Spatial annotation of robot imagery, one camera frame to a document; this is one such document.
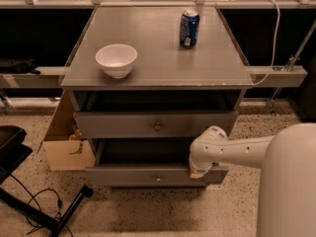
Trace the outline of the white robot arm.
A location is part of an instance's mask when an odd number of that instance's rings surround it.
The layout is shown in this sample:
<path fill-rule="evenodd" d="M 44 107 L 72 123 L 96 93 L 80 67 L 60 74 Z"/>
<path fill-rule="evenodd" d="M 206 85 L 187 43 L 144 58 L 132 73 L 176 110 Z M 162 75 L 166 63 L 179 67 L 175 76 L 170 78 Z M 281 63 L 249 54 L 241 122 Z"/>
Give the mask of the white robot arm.
<path fill-rule="evenodd" d="M 190 146 L 191 176 L 202 177 L 215 162 L 261 170 L 256 237 L 316 237 L 315 123 L 239 140 L 212 126 Z"/>

